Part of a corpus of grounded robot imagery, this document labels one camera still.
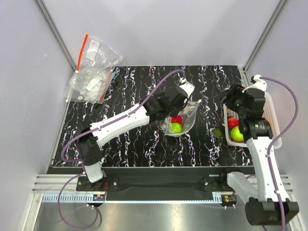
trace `black mounting bracket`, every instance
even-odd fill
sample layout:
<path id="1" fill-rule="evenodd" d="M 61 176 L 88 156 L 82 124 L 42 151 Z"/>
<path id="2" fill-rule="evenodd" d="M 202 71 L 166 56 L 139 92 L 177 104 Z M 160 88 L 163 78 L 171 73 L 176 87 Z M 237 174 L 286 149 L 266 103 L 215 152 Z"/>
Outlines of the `black mounting bracket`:
<path id="1" fill-rule="evenodd" d="M 79 192 L 103 192 L 105 191 L 104 184 L 107 183 L 107 191 L 115 192 L 118 189 L 119 177 L 116 175 L 108 175 L 95 183 L 91 183 L 88 177 L 79 177 L 77 181 L 76 191 Z"/>
<path id="2" fill-rule="evenodd" d="M 203 186 L 205 192 L 233 192 L 227 184 L 227 173 L 222 172 L 218 176 L 203 177 Z"/>
<path id="3" fill-rule="evenodd" d="M 285 223 L 287 224 L 298 212 L 297 202 L 283 202 Z M 245 205 L 246 218 L 250 225 L 281 225 L 281 211 L 278 202 L 259 202 L 250 197 Z"/>

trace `white small parts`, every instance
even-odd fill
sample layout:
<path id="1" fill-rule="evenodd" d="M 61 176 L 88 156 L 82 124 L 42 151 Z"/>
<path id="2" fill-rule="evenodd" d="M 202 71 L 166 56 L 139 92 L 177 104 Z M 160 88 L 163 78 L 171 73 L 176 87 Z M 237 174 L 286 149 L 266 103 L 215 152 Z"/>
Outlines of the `white small parts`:
<path id="1" fill-rule="evenodd" d="M 256 88 L 256 89 L 259 89 L 261 91 L 266 91 L 267 84 L 264 80 L 260 79 L 260 77 L 262 77 L 262 76 L 261 75 L 253 76 L 253 80 L 255 81 L 255 83 L 251 86 L 248 86 L 244 90 L 242 90 L 242 93 L 244 93 L 247 89 L 250 89 L 250 88 Z"/>
<path id="2" fill-rule="evenodd" d="M 180 84 L 186 83 L 186 81 L 187 81 L 186 78 L 183 77 L 180 78 Z"/>

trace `green fruit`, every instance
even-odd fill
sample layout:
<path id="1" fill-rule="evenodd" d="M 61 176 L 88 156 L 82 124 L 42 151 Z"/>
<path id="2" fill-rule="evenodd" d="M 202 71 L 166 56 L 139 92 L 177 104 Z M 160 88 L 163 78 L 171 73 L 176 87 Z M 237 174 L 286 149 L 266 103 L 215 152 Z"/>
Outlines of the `green fruit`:
<path id="1" fill-rule="evenodd" d="M 182 126 L 179 123 L 172 123 L 172 130 L 175 133 L 181 133 L 182 132 Z"/>
<path id="2" fill-rule="evenodd" d="M 243 134 L 239 130 L 239 126 L 236 126 L 231 130 L 231 137 L 237 142 L 244 141 L 244 137 L 243 137 Z"/>
<path id="3" fill-rule="evenodd" d="M 220 131 L 220 130 L 217 128 L 217 129 L 214 130 L 213 136 L 214 136 L 216 139 L 221 139 L 221 138 L 223 138 L 223 133 L 222 133 L 222 131 Z"/>

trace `white wall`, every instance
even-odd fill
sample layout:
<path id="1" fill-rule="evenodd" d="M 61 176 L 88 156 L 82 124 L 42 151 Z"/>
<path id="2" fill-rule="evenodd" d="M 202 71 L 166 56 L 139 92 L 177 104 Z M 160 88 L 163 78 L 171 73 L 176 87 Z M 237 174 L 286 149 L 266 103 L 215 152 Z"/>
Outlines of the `white wall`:
<path id="1" fill-rule="evenodd" d="M 286 171 L 301 216 L 308 228 L 308 1 L 289 1 L 254 60 L 249 75 L 261 74 L 288 84 L 299 101 L 299 114 L 293 127 L 282 137 L 282 148 L 275 151 L 279 168 Z M 287 90 L 270 84 L 280 129 L 294 114 L 294 102 Z"/>
<path id="2" fill-rule="evenodd" d="M 279 0 L 44 0 L 77 62 L 86 33 L 122 65 L 244 65 Z"/>
<path id="3" fill-rule="evenodd" d="M 21 230 L 72 73 L 33 0 L 0 1 L 0 226 Z"/>

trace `metal floor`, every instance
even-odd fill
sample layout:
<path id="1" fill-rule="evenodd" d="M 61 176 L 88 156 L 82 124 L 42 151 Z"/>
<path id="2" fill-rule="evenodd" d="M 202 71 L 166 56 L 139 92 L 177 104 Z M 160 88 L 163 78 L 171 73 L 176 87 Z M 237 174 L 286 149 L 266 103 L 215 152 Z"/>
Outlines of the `metal floor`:
<path id="1" fill-rule="evenodd" d="M 85 227 L 95 218 L 94 210 L 74 209 L 82 204 L 61 204 L 62 214 L 69 215 L 68 222 Z M 195 204 L 104 204 L 99 207 L 102 215 L 91 231 L 262 231 L 250 226 L 244 208 L 224 210 L 219 205 Z M 56 203 L 42 203 L 35 231 L 75 231 L 60 220 Z M 280 231 L 280 227 L 267 227 Z"/>

